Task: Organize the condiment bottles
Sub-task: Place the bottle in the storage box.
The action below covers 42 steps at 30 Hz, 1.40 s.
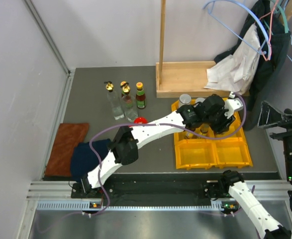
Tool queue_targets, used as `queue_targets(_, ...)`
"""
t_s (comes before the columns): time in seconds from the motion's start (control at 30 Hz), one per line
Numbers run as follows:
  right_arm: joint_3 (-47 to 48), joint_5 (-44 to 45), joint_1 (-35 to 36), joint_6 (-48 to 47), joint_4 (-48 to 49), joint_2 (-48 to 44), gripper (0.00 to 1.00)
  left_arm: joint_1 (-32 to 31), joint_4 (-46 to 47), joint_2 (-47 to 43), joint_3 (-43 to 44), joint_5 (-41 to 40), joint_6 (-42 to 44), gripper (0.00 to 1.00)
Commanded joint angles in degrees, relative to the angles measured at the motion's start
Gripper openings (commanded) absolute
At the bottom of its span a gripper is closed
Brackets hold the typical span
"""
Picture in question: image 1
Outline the silver lid spice jar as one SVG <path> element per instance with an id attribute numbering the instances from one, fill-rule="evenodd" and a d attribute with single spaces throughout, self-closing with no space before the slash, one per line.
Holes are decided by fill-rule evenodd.
<path id="1" fill-rule="evenodd" d="M 202 103 L 202 102 L 204 102 L 205 101 L 205 98 L 197 98 L 196 100 L 195 100 L 195 104 L 197 104 L 197 103 Z"/>
<path id="2" fill-rule="evenodd" d="M 190 105 L 191 104 L 191 96 L 189 94 L 182 94 L 179 97 L 179 102 L 178 102 L 178 108 L 184 105 Z"/>

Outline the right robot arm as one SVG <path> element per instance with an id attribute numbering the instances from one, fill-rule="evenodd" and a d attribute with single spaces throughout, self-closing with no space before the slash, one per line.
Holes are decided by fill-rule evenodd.
<path id="1" fill-rule="evenodd" d="M 282 141 L 285 158 L 287 182 L 292 186 L 292 110 L 280 111 L 267 101 L 261 103 L 258 119 L 260 128 L 284 128 L 284 132 L 272 133 L 270 137 Z M 218 189 L 222 196 L 232 197 L 253 223 L 259 237 L 262 239 L 292 239 L 292 229 L 287 229 L 275 219 L 261 204 L 261 200 L 273 201 L 279 199 L 278 194 L 271 189 L 261 197 L 252 193 L 247 182 L 237 171 L 227 170 L 218 180 Z M 287 191 L 289 200 L 289 217 L 292 222 L 292 187 Z"/>

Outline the yellow label brown cap bottle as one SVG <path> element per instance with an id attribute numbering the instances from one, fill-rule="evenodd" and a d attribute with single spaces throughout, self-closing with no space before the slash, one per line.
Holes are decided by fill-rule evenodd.
<path id="1" fill-rule="evenodd" d="M 199 134 L 202 136 L 208 136 L 209 128 L 208 124 L 202 124 L 199 128 Z"/>

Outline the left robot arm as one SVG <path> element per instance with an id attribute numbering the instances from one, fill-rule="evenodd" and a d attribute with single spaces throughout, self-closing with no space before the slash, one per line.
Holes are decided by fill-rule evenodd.
<path id="1" fill-rule="evenodd" d="M 95 197 L 99 193 L 106 180 L 121 166 L 135 162 L 138 150 L 146 144 L 164 136 L 187 131 L 194 133 L 195 129 L 206 124 L 216 134 L 222 134 L 229 130 L 235 121 L 235 112 L 243 111 L 247 114 L 246 104 L 241 95 L 230 93 L 228 99 L 213 94 L 203 102 L 193 105 L 183 105 L 158 120 L 150 123 L 122 123 L 111 126 L 98 134 L 104 134 L 108 130 L 117 129 L 114 139 L 108 145 L 108 153 L 101 158 L 93 148 L 89 146 L 98 159 L 98 165 L 92 171 L 81 178 L 82 191 L 88 197 Z"/>

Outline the small brown cap bottle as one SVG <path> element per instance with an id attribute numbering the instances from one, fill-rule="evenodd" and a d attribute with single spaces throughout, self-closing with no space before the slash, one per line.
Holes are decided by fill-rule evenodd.
<path id="1" fill-rule="evenodd" d="M 185 139 L 192 139 L 192 137 L 193 137 L 193 133 L 188 132 L 188 131 L 185 133 Z"/>

